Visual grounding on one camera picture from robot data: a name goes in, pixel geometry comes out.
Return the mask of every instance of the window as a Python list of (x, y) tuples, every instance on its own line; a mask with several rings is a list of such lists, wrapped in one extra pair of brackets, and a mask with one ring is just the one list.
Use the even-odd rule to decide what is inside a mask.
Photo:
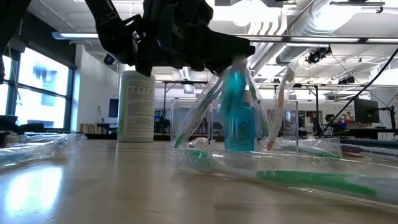
[[(5, 68), (5, 73), (6, 76), (4, 77), (5, 80), (10, 79), (10, 74), (11, 74), (11, 58), (7, 56), (3, 56), (2, 60), (4, 62), (4, 68)], [(8, 84), (5, 82), (2, 85), (0, 85), (0, 115), (5, 115), (6, 110), (7, 110), (7, 99), (8, 99)]]
[(42, 123), (45, 128), (63, 128), (65, 99), (32, 90), (18, 89), (17, 124)]
[(67, 94), (69, 68), (31, 49), (21, 54), (20, 84)]
[(10, 79), (10, 73), (11, 73), (11, 58), (7, 57), (7, 56), (3, 56), (2, 60), (4, 62), (4, 68), (5, 68), (5, 73), (6, 76), (4, 77), (5, 80), (9, 80)]
[(21, 54), (19, 65), (13, 100), (17, 124), (41, 123), (47, 129), (69, 129), (72, 71), (28, 48)]
[(0, 85), (0, 115), (6, 114), (7, 98), (8, 98), (8, 85)]

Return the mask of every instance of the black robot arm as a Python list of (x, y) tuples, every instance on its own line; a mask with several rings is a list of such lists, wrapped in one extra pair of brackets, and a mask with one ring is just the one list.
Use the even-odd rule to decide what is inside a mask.
[(237, 57), (254, 54), (247, 39), (209, 29), (205, 0), (144, 0), (144, 15), (122, 21), (110, 0), (85, 0), (103, 48), (150, 76), (153, 66), (205, 68), (219, 75)]

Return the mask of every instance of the plastic bag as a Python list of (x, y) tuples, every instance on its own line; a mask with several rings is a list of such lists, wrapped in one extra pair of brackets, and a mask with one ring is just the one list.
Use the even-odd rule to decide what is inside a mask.
[(275, 149), (285, 152), (297, 152), (309, 156), (341, 159), (341, 144), (338, 138), (301, 139), (296, 141), (278, 138)]
[[(239, 75), (242, 77), (239, 79), (239, 83), (237, 82), (237, 86), (243, 87), (247, 84), (249, 87), (249, 91), (251, 92), (251, 102), (252, 106), (257, 110), (260, 111), (260, 119), (262, 120), (262, 131), (261, 137), (267, 136), (267, 124), (268, 124), (268, 115), (266, 110), (261, 108), (261, 106), (256, 103), (258, 100), (261, 100), (261, 94), (257, 89), (257, 86), (253, 80), (253, 77), (250, 74), (250, 71), (246, 68), (246, 61), (245, 60), (237, 60), (235, 63), (226, 69), (221, 78), (213, 76), (211, 80), (208, 82), (206, 87), (203, 89), (200, 96), (196, 99), (194, 106), (190, 108), (188, 113), (185, 115), (183, 121), (179, 124), (177, 131), (175, 132), (175, 137), (172, 139), (172, 149), (178, 148), (188, 148), (188, 140), (189, 137), (195, 132), (197, 127), (199, 127), (202, 119), (205, 117), (206, 112), (208, 111), (209, 105), (211, 104), (212, 100), (219, 99), (222, 93), (226, 91), (226, 85), (224, 85), (225, 79), (229, 78), (233, 75), (234, 72), (239, 72)], [(233, 111), (234, 103), (237, 100), (233, 96), (229, 96), (228, 99), (230, 102), (225, 102), (225, 98), (223, 98), (223, 107), (222, 110), (224, 111)]]
[(263, 182), (325, 196), (398, 205), (398, 167), (366, 161), (272, 152), (187, 149), (174, 163), (205, 174)]
[(76, 133), (17, 137), (20, 137), (19, 143), (7, 143), (5, 148), (0, 148), (0, 168), (57, 157), (81, 148), (86, 140), (84, 134)]
[(270, 133), (267, 139), (261, 144), (265, 146), (266, 150), (271, 150), (274, 147), (275, 141), (278, 137), (280, 127), (282, 126), (282, 120), (284, 117), (284, 106), (285, 102), (289, 99), (290, 90), (294, 86), (295, 71), (298, 67), (298, 63), (292, 63), (282, 78), (278, 89), (275, 94), (276, 109), (274, 116), (269, 119), (272, 126), (270, 128)]
[(398, 151), (396, 149), (384, 149), (378, 147), (365, 147), (342, 144), (341, 150), (345, 154), (398, 162)]

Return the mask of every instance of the bottle cap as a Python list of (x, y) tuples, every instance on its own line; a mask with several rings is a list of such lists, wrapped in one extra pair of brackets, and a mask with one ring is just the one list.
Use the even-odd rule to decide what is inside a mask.
[(250, 90), (243, 91), (243, 103), (251, 103), (251, 92)]

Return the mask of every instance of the white container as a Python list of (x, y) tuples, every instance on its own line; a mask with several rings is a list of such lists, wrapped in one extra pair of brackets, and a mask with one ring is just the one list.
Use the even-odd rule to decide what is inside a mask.
[(120, 77), (118, 141), (152, 142), (155, 120), (155, 76), (124, 71)]
[(307, 138), (313, 136), (313, 123), (306, 124), (305, 127), (307, 129)]

